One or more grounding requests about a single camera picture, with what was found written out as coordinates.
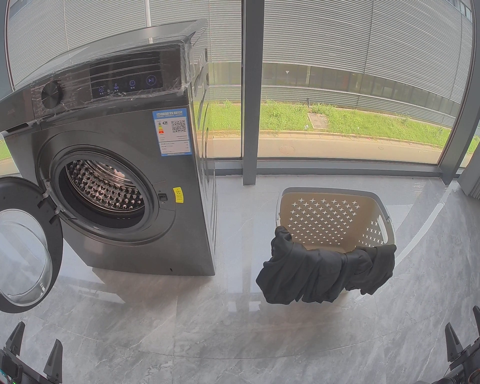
front-loading washing machine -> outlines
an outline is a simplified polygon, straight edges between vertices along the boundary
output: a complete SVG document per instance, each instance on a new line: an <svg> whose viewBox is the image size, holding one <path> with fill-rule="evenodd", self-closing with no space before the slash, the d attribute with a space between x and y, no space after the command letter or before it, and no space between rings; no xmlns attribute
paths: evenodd
<svg viewBox="0 0 480 384"><path fill-rule="evenodd" d="M0 179L0 244L8 245L0 253L12 273L25 257L41 259L23 244L34 235L46 259L37 280L23 272L31 291L0 287L0 310L28 310L46 296L62 238L96 268L215 274L208 85L199 20L68 52L0 101L2 135L22 175Z"/></svg>

energy label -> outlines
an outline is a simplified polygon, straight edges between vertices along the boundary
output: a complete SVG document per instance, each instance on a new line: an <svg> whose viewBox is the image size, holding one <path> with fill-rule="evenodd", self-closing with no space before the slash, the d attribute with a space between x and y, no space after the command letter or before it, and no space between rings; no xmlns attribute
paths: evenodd
<svg viewBox="0 0 480 384"><path fill-rule="evenodd" d="M191 155L187 109L167 109L152 113L162 156Z"/></svg>

black garment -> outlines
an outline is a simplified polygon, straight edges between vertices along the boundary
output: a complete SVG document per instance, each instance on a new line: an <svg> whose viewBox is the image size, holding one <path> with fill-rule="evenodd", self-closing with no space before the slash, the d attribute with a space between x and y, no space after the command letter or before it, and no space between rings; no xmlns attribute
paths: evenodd
<svg viewBox="0 0 480 384"><path fill-rule="evenodd" d="M395 245L339 253L308 251L291 240L285 227L275 230L272 258L264 263L256 280L270 304L290 304L300 299L333 302L343 288L372 295L393 275Z"/></svg>

yellow warning sticker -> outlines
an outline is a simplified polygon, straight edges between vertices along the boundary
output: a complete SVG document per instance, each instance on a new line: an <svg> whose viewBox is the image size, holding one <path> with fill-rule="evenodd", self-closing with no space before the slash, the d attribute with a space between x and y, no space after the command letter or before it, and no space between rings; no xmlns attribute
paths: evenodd
<svg viewBox="0 0 480 384"><path fill-rule="evenodd" d="M173 193L175 193L175 202L176 203L183 203L183 191L180 187L176 187L173 189Z"/></svg>

qr code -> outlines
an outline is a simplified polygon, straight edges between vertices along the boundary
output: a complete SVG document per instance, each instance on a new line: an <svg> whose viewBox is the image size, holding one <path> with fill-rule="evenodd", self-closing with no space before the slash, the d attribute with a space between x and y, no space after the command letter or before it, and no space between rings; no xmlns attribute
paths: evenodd
<svg viewBox="0 0 480 384"><path fill-rule="evenodd" d="M187 131L187 122L186 120L173 120L172 121L172 132L180 133Z"/></svg>

